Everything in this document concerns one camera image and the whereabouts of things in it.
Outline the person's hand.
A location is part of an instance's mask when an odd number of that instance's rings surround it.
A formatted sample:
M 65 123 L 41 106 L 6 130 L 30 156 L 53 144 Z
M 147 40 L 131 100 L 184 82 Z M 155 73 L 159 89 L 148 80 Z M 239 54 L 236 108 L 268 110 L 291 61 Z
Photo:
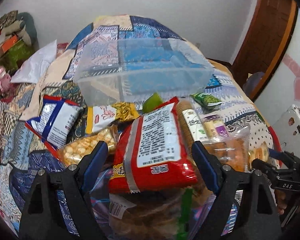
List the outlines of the person's hand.
M 287 208 L 286 193 L 280 190 L 275 190 L 274 193 L 276 198 L 277 211 L 279 215 L 282 215 L 284 214 L 285 209 Z

